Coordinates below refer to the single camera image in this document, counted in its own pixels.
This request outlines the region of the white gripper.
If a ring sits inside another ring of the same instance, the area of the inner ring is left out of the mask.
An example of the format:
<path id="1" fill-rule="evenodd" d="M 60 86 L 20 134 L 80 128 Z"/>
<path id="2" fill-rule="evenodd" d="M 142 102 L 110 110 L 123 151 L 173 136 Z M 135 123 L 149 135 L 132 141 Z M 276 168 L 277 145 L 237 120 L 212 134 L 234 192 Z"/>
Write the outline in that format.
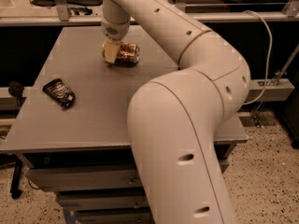
<path id="1" fill-rule="evenodd" d="M 107 18 L 104 17 L 101 22 L 102 33 L 105 37 L 117 41 L 124 39 L 129 31 L 130 18 Z M 107 41 L 104 44 L 105 59 L 107 63 L 114 63 L 120 49 L 120 43 Z"/>

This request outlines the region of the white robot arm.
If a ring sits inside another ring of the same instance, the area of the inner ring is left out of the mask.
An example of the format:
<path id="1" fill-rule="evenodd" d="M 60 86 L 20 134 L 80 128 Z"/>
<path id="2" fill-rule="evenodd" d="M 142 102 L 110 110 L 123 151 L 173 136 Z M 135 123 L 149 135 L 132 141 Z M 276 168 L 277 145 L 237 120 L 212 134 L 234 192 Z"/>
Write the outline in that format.
<path id="1" fill-rule="evenodd" d="M 220 35 L 164 0 L 104 0 L 131 15 L 178 65 L 132 97 L 127 129 L 155 224 L 237 224 L 214 134 L 245 102 L 250 71 Z"/>

